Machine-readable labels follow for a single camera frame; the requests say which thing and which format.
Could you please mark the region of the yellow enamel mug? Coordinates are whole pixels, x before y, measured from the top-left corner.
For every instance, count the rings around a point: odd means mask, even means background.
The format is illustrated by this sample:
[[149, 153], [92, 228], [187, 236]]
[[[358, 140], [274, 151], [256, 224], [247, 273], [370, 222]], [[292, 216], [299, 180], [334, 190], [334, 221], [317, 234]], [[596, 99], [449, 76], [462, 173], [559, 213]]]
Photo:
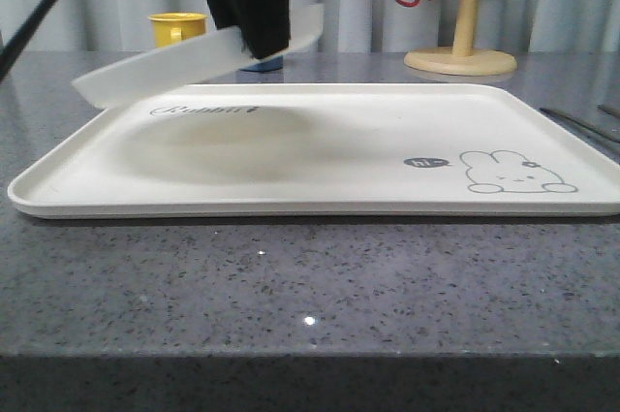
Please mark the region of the yellow enamel mug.
[[207, 16], [201, 13], [173, 12], [148, 17], [154, 44], [161, 48], [198, 37], [206, 32]]

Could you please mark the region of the beige rabbit serving tray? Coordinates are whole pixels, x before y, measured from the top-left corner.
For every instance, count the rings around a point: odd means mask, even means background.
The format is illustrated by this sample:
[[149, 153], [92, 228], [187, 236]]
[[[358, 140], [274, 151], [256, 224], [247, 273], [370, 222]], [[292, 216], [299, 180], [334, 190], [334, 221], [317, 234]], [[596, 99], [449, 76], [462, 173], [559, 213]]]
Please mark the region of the beige rabbit serving tray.
[[8, 195], [48, 219], [614, 215], [619, 167], [486, 85], [190, 85], [101, 112]]

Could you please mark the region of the white round plate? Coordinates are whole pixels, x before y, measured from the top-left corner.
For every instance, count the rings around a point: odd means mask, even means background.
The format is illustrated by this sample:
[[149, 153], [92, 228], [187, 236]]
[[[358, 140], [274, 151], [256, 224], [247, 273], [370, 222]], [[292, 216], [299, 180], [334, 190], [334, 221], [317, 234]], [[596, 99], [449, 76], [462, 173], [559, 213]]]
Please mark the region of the white round plate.
[[108, 109], [259, 62], [241, 30], [231, 26], [117, 61], [74, 79], [72, 86], [91, 106]]

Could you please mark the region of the wooden mug tree stand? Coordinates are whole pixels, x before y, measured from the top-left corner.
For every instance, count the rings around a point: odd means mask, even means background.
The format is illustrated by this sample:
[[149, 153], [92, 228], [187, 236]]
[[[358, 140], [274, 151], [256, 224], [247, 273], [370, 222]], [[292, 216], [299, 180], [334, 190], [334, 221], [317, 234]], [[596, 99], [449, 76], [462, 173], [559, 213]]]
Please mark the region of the wooden mug tree stand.
[[409, 51], [404, 64], [412, 69], [450, 76], [486, 77], [512, 73], [515, 58], [494, 49], [476, 49], [479, 0], [459, 0], [451, 47]]

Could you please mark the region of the blue enamel mug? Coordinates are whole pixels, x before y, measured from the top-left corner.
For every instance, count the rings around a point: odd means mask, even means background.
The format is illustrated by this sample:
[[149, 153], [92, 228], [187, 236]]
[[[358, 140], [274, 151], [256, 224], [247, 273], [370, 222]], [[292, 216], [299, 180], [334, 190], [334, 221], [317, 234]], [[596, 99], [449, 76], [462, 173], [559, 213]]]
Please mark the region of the blue enamel mug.
[[243, 72], [268, 73], [281, 70], [284, 66], [282, 56], [271, 57], [267, 59], [252, 58], [248, 65], [241, 68]]

